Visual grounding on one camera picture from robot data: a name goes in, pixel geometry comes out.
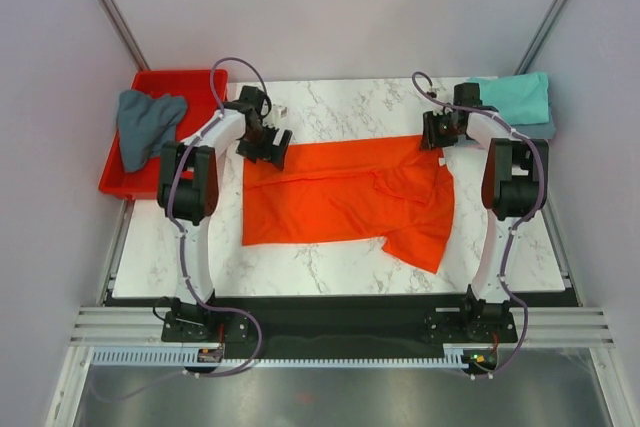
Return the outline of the orange t shirt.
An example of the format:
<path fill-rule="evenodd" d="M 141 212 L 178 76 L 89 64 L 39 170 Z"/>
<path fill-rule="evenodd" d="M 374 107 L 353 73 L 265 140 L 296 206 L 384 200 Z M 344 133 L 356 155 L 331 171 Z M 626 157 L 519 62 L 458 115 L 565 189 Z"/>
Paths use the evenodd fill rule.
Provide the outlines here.
<path fill-rule="evenodd" d="M 451 235 L 454 179 L 417 136 L 294 145 L 285 167 L 245 162 L 242 243 L 381 238 L 385 253 L 435 273 Z"/>

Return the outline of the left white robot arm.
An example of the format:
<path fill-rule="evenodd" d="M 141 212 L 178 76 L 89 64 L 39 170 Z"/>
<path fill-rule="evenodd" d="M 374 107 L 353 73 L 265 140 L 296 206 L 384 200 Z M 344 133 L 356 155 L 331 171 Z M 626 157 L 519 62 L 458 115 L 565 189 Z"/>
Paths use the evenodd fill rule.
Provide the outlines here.
<path fill-rule="evenodd" d="M 267 121 L 272 108 L 265 89 L 244 86 L 192 139 L 162 146 L 157 203 L 177 228 L 179 242 L 179 282 L 168 298 L 164 342 L 213 342 L 234 314 L 213 305 L 209 223 L 218 206 L 229 147 L 235 145 L 236 153 L 252 163 L 284 169 L 292 132 Z"/>

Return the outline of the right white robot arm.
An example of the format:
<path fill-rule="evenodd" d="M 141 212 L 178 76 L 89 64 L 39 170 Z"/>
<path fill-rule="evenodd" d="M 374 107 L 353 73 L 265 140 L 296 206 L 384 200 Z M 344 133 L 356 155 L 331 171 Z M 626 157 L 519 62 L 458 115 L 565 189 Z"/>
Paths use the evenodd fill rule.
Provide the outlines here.
<path fill-rule="evenodd" d="M 487 152 L 481 185 L 487 233 L 479 267 L 458 310 L 427 314 L 428 338 L 438 343 L 516 342 L 510 307 L 526 305 L 510 290 L 508 270 L 519 230 L 546 203 L 549 143 L 510 126 L 496 108 L 483 103 L 476 82 L 456 85 L 451 103 L 438 100 L 432 89 L 419 92 L 440 107 L 438 113 L 423 114 L 421 149 L 452 147 L 465 137 Z"/>

